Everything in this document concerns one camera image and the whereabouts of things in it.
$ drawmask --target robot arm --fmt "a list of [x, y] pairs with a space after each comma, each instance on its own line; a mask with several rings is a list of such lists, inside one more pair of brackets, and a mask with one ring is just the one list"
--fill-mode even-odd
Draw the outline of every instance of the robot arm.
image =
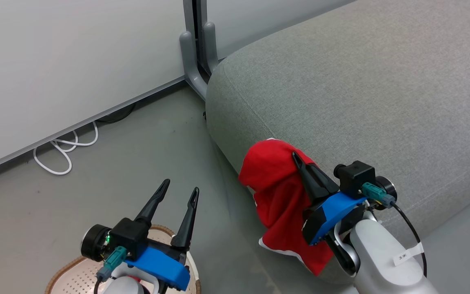
[[[395, 206], [408, 221], [395, 204], [397, 192], [389, 180], [359, 161], [340, 164], [334, 170], [340, 179], [338, 191], [316, 165], [306, 165], [295, 153], [293, 160], [312, 203], [304, 212], [304, 239], [310, 245], [327, 242], [343, 270], [355, 278], [360, 294], [438, 294], [414, 257], [395, 265], [393, 258], [406, 249], [372, 212]], [[366, 209], [369, 201], [374, 204]], [[348, 231], [343, 241], [340, 236]]]
[[170, 180], [164, 180], [134, 220], [123, 218], [113, 228], [94, 225], [85, 234], [81, 242], [81, 254], [97, 262], [104, 261], [103, 267], [97, 272], [94, 293], [97, 293], [99, 284], [110, 277], [116, 280], [110, 283], [106, 294], [143, 293], [142, 287], [127, 276], [153, 284], [153, 294], [164, 294], [168, 288], [186, 290], [190, 271], [185, 262], [190, 250], [199, 189], [195, 188], [192, 192], [179, 232], [172, 238], [170, 245], [147, 237], [151, 219], [169, 185]]

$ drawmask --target white label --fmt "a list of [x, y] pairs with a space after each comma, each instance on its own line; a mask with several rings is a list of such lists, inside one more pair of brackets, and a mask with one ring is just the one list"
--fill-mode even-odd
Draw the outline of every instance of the white label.
[[403, 264], [407, 259], [410, 259], [414, 255], [418, 255], [421, 253], [423, 253], [423, 246], [422, 243], [418, 243], [415, 247], [409, 248], [406, 251], [395, 255], [393, 257], [393, 262], [395, 263], [395, 266], [399, 266], [400, 264]]

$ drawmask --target concrete floor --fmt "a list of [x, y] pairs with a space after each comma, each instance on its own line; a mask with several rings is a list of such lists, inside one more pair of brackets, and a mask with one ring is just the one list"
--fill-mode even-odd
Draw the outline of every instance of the concrete floor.
[[[69, 154], [68, 175], [47, 173], [31, 154], [0, 167], [0, 294], [44, 292], [52, 275], [80, 255], [86, 229], [134, 217], [165, 178], [172, 184], [154, 223], [175, 231], [193, 188], [201, 189], [191, 252], [204, 293], [356, 293], [257, 245], [265, 228], [211, 141], [203, 111], [204, 102], [186, 87], [101, 125], [95, 145]], [[82, 136], [92, 139], [91, 132]], [[66, 166], [54, 150], [40, 157], [54, 169]], [[470, 207], [423, 244], [440, 292], [470, 292]]]

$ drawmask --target black cable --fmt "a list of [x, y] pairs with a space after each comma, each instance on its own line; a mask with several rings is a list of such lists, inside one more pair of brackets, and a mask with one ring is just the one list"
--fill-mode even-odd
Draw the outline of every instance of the black cable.
[[123, 119], [127, 118], [134, 111], [135, 105], [136, 105], [136, 103], [132, 104], [132, 108], [130, 108], [130, 110], [128, 110], [128, 112], [125, 115], [123, 115], [121, 118], [112, 119], [112, 120], [97, 119], [96, 121], [98, 123], [117, 123], [118, 121], [122, 121]]
[[[405, 222], [407, 223], [407, 225], [409, 226], [409, 228], [411, 229], [412, 231], [412, 234], [415, 236], [416, 238], [416, 242], [419, 242], [421, 243], [421, 240], [420, 240], [420, 237], [418, 236], [418, 233], [416, 232], [416, 229], [415, 227], [413, 227], [412, 223], [409, 221], [409, 219], [407, 218], [407, 216], [405, 215], [405, 213], [401, 210], [401, 208], [398, 207], [398, 205], [396, 205], [395, 203], [391, 203], [393, 205], [393, 207], [397, 210], [397, 212], [400, 213], [401, 217], [403, 218], [403, 220], [405, 220]], [[425, 253], [422, 252], [422, 263], [423, 263], [423, 275], [427, 278], [427, 259], [426, 259], [426, 255]]]
[[97, 282], [95, 283], [95, 287], [93, 287], [93, 294], [97, 294], [97, 290], [99, 290], [99, 284], [103, 281], [103, 277], [98, 277]]

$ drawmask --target gray sofa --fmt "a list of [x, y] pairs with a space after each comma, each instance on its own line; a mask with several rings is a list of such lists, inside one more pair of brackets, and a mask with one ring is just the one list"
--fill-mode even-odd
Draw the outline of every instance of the gray sofa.
[[[358, 0], [277, 32], [220, 63], [206, 112], [237, 171], [270, 137], [328, 174], [361, 160], [425, 236], [470, 203], [470, 0]], [[414, 244], [397, 212], [380, 218]], [[346, 281], [334, 261], [321, 276]]]

